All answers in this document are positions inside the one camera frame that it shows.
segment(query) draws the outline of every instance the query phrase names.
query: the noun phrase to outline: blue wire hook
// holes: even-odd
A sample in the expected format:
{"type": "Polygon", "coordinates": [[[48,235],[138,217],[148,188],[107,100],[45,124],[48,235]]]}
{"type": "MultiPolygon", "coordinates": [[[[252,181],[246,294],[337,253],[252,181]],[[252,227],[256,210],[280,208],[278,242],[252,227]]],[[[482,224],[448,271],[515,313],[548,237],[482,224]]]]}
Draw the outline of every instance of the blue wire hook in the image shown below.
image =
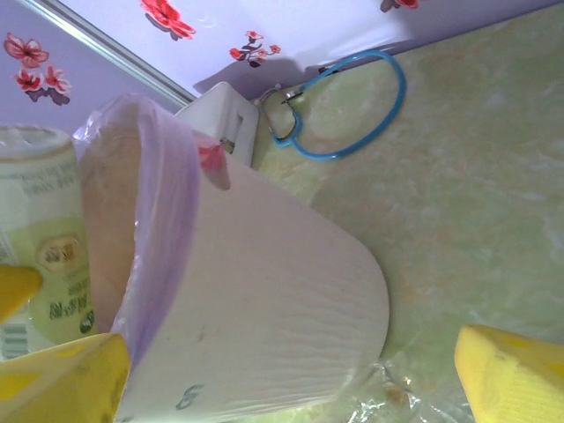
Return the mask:
{"type": "Polygon", "coordinates": [[[347,147],[345,147],[341,150],[337,150],[335,152],[322,152],[322,153],[310,152],[310,151],[306,150],[300,144],[300,142],[298,141],[298,135],[300,134],[301,129],[303,128],[303,120],[301,118],[301,115],[296,110],[293,110],[292,113],[293,113],[293,118],[295,120],[295,125],[293,126],[292,131],[290,132],[290,134],[288,136],[280,138],[280,137],[276,136],[276,134],[274,134],[272,129],[271,129],[272,139],[274,140],[274,142],[280,147],[286,147],[288,145],[293,145],[295,147],[295,149],[301,155],[303,155],[304,157],[307,157],[308,159],[312,159],[312,160],[332,160],[332,159],[344,157],[344,156],[347,156],[348,154],[356,152],[357,150],[359,150],[360,148],[364,147],[369,142],[374,140],[376,137],[378,137],[378,135],[380,135],[386,129],[386,127],[388,125],[390,125],[390,123],[394,120],[394,118],[399,113],[399,109],[402,107],[402,103],[404,102],[405,91],[406,91],[406,87],[407,87],[407,84],[405,82],[405,74],[402,71],[401,66],[399,65],[399,63],[397,62],[396,59],[394,59],[389,54],[384,53],[383,51],[375,50],[375,49],[368,50],[368,51],[364,51],[362,53],[359,53],[358,55],[347,57],[346,59],[343,59],[340,62],[335,63],[333,66],[326,69],[324,72],[320,73],[315,78],[309,80],[308,82],[306,82],[305,84],[300,86],[299,91],[296,94],[294,94],[291,98],[287,99],[286,102],[290,101],[293,97],[302,94],[310,86],[316,84],[321,79],[330,75],[332,72],[336,71],[337,69],[342,68],[343,66],[346,66],[347,64],[355,62],[359,59],[365,59],[367,57],[381,57],[386,62],[388,62],[392,66],[394,71],[396,72],[397,82],[398,82],[396,101],[394,101],[394,104],[391,107],[388,114],[383,118],[383,120],[373,130],[368,132],[366,134],[366,136],[364,136],[363,138],[358,140],[356,143],[353,143],[353,144],[351,144],[351,145],[349,145],[349,146],[347,146],[347,147]]]}

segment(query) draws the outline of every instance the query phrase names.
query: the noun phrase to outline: white wall mount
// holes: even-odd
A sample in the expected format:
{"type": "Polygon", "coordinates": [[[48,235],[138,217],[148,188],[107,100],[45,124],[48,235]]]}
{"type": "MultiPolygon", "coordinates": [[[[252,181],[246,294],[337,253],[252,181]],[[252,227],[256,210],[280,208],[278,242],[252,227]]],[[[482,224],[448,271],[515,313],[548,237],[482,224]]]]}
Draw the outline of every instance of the white wall mount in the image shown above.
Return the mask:
{"type": "Polygon", "coordinates": [[[176,116],[209,137],[218,139],[232,155],[251,165],[258,109],[227,82],[220,82],[176,116]]]}

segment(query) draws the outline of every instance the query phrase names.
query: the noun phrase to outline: number on trash can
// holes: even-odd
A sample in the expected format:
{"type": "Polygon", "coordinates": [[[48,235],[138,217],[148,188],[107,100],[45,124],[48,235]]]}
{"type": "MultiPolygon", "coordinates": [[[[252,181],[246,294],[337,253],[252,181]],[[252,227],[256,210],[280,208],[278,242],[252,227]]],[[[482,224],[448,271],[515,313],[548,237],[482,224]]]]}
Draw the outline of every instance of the number on trash can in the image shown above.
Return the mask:
{"type": "Polygon", "coordinates": [[[186,392],[184,392],[180,403],[176,405],[176,410],[184,410],[194,404],[194,400],[196,400],[197,396],[200,395],[200,390],[203,388],[204,385],[190,386],[186,392]]]}

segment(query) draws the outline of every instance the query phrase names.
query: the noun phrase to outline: floral wall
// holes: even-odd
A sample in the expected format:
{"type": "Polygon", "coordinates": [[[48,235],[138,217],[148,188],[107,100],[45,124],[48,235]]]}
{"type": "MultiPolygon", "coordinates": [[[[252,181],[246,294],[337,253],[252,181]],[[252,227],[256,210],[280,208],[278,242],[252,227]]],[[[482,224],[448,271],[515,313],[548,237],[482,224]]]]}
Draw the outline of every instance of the floral wall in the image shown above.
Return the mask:
{"type": "Polygon", "coordinates": [[[15,0],[0,2],[0,124],[74,132],[121,93],[178,107],[15,0]]]}
{"type": "Polygon", "coordinates": [[[226,80],[249,98],[368,48],[400,52],[559,2],[62,1],[195,95],[226,80]]]}

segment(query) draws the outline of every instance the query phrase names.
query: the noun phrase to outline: green marble floor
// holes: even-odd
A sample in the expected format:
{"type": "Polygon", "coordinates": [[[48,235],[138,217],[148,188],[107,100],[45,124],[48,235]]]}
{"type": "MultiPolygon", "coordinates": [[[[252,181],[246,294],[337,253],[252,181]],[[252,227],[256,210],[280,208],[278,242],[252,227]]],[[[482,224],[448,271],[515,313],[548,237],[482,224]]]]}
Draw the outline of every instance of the green marble floor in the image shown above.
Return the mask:
{"type": "MultiPolygon", "coordinates": [[[[383,359],[420,400],[409,421],[471,421],[453,363],[461,325],[564,342],[563,24],[559,5],[397,56],[409,86],[400,116],[342,160],[279,149],[260,122],[254,167],[382,266],[383,359]]],[[[357,140],[396,89],[386,63],[326,78],[295,102],[301,142],[327,152],[357,140]]],[[[280,110],[269,111],[277,125],[280,110]]]]}

